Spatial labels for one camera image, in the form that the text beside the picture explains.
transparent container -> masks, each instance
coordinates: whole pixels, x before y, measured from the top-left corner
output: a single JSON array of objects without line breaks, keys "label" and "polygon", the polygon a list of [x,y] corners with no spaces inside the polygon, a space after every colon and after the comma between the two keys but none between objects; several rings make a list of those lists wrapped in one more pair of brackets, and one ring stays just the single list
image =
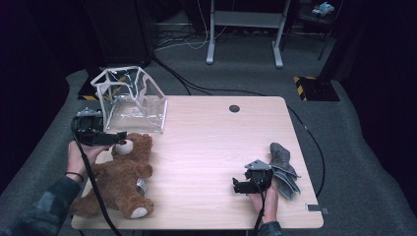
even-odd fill
[{"label": "transparent container", "polygon": [[105,69],[91,85],[100,101],[104,132],[163,133],[168,100],[141,67]]}]

wrist band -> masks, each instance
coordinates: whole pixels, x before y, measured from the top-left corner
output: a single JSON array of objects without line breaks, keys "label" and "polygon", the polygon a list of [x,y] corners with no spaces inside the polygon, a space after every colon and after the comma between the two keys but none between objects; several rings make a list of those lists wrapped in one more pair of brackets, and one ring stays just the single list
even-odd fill
[{"label": "wrist band", "polygon": [[75,173],[75,172],[65,172],[65,175],[67,175],[67,174],[75,174],[75,175],[78,175],[78,176],[81,178],[81,182],[82,182],[82,183],[84,182],[83,175],[81,175],[81,174],[79,174],[79,173]]}]

black cable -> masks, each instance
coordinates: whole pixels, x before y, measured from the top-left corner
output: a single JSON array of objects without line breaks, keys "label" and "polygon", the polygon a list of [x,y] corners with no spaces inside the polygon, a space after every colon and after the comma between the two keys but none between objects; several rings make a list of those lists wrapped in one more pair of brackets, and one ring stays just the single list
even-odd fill
[{"label": "black cable", "polygon": [[254,230],[252,231],[252,236],[256,236],[258,234],[258,228],[260,227],[262,217],[264,216],[265,199],[267,198],[267,192],[265,192],[265,196],[264,196],[264,193],[262,192],[261,187],[259,186],[259,184],[256,181],[253,181],[253,182],[257,186],[257,188],[260,192],[260,195],[261,195],[261,199],[262,199],[262,208],[260,209],[260,213],[258,214],[257,222],[255,223]]},{"label": "black cable", "polygon": [[297,118],[297,120],[300,122],[300,124],[304,127],[304,129],[307,131],[307,133],[310,135],[310,137],[312,138],[313,142],[316,144],[317,149],[319,150],[320,156],[322,158],[322,166],[323,166],[323,172],[322,172],[322,183],[320,185],[319,190],[316,193],[316,198],[319,197],[320,193],[322,192],[323,186],[325,184],[325,179],[326,179],[326,164],[325,164],[325,157],[323,155],[322,149],[319,146],[319,143],[317,143],[316,138],[314,138],[313,134],[310,132],[310,130],[307,128],[307,126],[304,125],[303,121],[301,121],[300,117],[297,115],[297,113],[287,105],[288,109],[295,115],[295,117]]},{"label": "black cable", "polygon": [[71,123],[71,130],[73,132],[74,141],[76,142],[77,147],[79,148],[79,150],[81,152],[81,157],[83,158],[84,165],[86,166],[87,174],[89,176],[89,180],[91,182],[92,189],[94,190],[95,196],[97,197],[98,204],[100,205],[101,212],[104,216],[105,221],[110,226],[111,230],[113,230],[115,235],[121,236],[122,234],[117,230],[117,228],[114,226],[113,222],[111,221],[110,217],[108,216],[104,200],[101,196],[101,193],[98,190],[97,183],[95,182],[94,174],[92,173],[91,166],[89,165],[89,159],[88,159],[86,153],[83,151],[83,147],[81,146],[80,141],[78,140],[78,138],[76,136],[76,130],[75,130],[74,124],[75,124],[77,119],[78,119],[78,117],[73,118],[73,121]]},{"label": "black cable", "polygon": [[[237,91],[237,92],[245,92],[245,93],[249,93],[249,94],[255,94],[255,95],[259,95],[259,96],[267,96],[267,95],[262,94],[262,93],[259,93],[259,92],[247,91],[247,90],[240,90],[240,89],[216,89],[216,88],[199,87],[199,86],[197,86],[197,85],[195,85],[195,84],[187,81],[186,79],[184,79],[177,72],[175,72],[174,70],[172,70],[171,68],[169,68],[167,65],[165,65],[165,63],[163,63],[162,61],[160,61],[159,59],[157,59],[154,55],[152,56],[152,60],[156,64],[158,64],[159,66],[161,66],[163,69],[165,69],[166,71],[168,71],[169,73],[171,73],[184,86],[184,88],[188,92],[188,95],[191,95],[190,91],[188,90],[188,87],[191,87],[192,89],[199,90],[201,92],[204,92],[204,90]],[[319,195],[320,195],[320,193],[322,192],[322,189],[323,189],[324,185],[325,185],[325,179],[326,179],[326,163],[325,163],[325,157],[323,155],[322,149],[320,148],[320,145],[317,142],[316,138],[313,136],[313,134],[310,132],[310,130],[307,128],[307,126],[304,125],[303,121],[300,119],[300,117],[298,116],[298,114],[289,105],[287,105],[287,108],[295,115],[295,117],[297,118],[297,120],[300,122],[300,124],[304,127],[304,129],[310,135],[310,137],[312,138],[313,142],[315,143],[317,149],[319,150],[319,153],[320,153],[320,156],[321,156],[321,160],[322,160],[323,172],[322,172],[322,183],[320,185],[320,188],[319,188],[318,192],[316,193],[316,198],[318,198]]]}]

table top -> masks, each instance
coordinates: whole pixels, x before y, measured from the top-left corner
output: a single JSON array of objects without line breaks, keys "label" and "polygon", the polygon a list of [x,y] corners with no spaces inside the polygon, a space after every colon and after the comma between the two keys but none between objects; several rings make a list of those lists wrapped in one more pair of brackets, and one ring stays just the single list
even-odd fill
[{"label": "table top", "polygon": [[[239,106],[231,112],[230,105]],[[109,209],[119,229],[252,229],[258,213],[249,198],[236,194],[232,178],[246,181],[246,164],[270,161],[269,145],[279,143],[291,153],[290,164],[301,176],[301,194],[293,201],[280,196],[278,215],[282,228],[320,228],[320,213],[305,204],[317,199],[286,103],[278,96],[168,96],[163,134],[150,134],[153,147],[147,179],[147,198],[154,212],[125,219]],[[110,160],[109,151],[97,159]],[[88,182],[83,195],[90,189]],[[74,216],[76,229],[109,228],[103,216]]]}]

teddy bear paw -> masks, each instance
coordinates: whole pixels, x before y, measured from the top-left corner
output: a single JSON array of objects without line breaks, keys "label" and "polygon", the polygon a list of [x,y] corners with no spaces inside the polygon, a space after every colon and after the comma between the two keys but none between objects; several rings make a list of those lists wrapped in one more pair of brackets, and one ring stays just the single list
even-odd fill
[{"label": "teddy bear paw", "polygon": [[140,218],[140,217],[147,215],[147,213],[148,213],[147,209],[143,207],[138,207],[132,212],[131,218]]}]

